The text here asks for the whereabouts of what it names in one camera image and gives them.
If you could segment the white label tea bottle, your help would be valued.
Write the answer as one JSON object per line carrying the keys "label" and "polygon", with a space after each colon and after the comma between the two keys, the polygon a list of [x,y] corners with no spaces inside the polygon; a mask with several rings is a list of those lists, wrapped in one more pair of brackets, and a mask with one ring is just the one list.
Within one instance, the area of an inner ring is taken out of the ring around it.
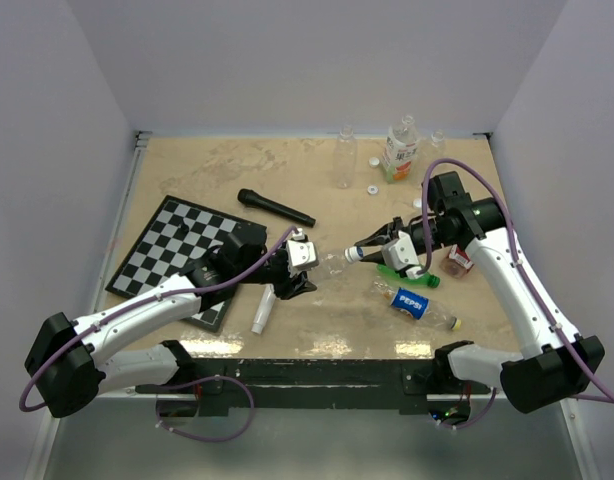
{"label": "white label tea bottle", "polygon": [[417,158],[421,135],[411,114],[404,115],[389,127],[381,166],[388,183],[404,180]]}

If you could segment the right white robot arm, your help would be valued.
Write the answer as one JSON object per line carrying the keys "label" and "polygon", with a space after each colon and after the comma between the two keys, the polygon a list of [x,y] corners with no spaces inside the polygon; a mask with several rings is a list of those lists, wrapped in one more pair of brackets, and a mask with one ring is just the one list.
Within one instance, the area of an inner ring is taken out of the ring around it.
{"label": "right white robot arm", "polygon": [[396,217],[350,249],[353,260],[385,265],[401,278],[420,277],[420,255],[462,249],[487,280],[508,319],[516,354],[460,341],[438,349],[432,379],[446,393],[476,382],[504,393],[530,413],[583,393],[605,355],[601,341],[584,337],[546,292],[527,262],[501,201],[475,201],[455,171],[427,177],[432,215],[404,224]]}

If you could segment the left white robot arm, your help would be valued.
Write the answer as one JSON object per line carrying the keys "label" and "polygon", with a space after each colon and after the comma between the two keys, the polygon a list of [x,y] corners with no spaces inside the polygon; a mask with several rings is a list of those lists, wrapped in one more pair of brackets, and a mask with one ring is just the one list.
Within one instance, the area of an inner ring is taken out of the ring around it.
{"label": "left white robot arm", "polygon": [[307,273],[318,254],[308,236],[290,227],[273,246],[266,240],[264,230],[237,228],[143,294],[73,320],[62,312],[46,318],[24,361],[30,380],[19,409],[46,408],[63,418],[111,390],[139,385],[187,390],[194,368],[182,348],[163,343],[129,353],[127,346],[228,300],[241,284],[270,285],[282,300],[315,291]]}

